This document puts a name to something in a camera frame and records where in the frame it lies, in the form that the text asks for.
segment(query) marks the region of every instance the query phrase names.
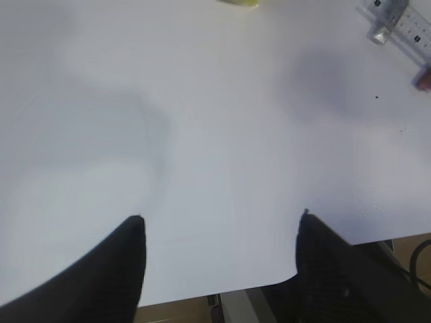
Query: white table surface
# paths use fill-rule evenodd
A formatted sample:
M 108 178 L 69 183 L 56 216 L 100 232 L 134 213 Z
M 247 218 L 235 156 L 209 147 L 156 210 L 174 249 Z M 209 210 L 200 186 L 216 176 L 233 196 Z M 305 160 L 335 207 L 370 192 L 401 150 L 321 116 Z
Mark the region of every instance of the white table surface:
M 306 207 L 431 231 L 431 96 L 357 4 L 0 0 L 0 303 L 132 214 L 141 305 L 290 278 Z

